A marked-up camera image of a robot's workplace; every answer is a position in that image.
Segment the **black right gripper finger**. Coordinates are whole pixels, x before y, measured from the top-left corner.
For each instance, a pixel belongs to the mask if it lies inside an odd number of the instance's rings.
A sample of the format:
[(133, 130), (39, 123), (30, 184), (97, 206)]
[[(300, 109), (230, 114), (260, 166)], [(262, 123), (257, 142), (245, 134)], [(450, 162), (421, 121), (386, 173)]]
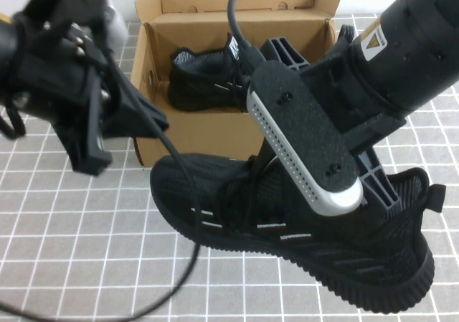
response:
[(373, 148), (356, 157), (359, 179), (364, 189), (363, 206), (374, 212), (395, 212), (399, 209), (399, 197), (391, 185)]
[[(285, 37), (267, 39), (260, 48), (266, 60), (282, 62), (291, 70), (299, 71), (307, 67), (310, 62), (298, 52)], [(258, 179), (264, 170), (276, 159), (275, 152), (271, 149), (268, 141), (264, 138), (259, 154), (252, 166), (252, 175)]]

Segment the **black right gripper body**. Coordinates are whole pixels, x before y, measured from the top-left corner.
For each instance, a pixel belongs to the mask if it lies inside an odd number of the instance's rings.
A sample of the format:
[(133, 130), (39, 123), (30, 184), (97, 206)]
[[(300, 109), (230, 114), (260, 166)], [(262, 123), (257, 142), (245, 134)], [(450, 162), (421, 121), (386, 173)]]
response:
[(301, 79), (354, 156), (406, 124), (405, 118), (364, 78), (352, 46), (340, 51), (331, 49), (317, 63), (303, 69)]

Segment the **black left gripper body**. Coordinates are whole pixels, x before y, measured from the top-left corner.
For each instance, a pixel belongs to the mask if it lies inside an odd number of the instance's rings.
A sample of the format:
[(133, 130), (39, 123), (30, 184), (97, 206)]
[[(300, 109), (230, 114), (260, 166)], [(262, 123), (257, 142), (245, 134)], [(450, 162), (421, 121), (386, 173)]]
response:
[(68, 21), (20, 11), (10, 24), (10, 118), (99, 121), (105, 116), (108, 61)]

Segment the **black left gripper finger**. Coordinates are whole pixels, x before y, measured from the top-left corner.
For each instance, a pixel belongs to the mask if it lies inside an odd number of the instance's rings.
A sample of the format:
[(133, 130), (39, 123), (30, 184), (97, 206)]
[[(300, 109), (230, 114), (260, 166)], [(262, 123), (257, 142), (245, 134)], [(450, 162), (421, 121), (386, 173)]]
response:
[(53, 128), (69, 156), (72, 170), (91, 176), (101, 175), (112, 156), (100, 144), (102, 114), (101, 78), (96, 70), (86, 73), (82, 105), (66, 112)]
[(144, 97), (119, 68), (107, 73), (103, 87), (108, 94), (102, 100), (103, 138), (158, 138), (156, 129), (169, 128), (166, 114)]

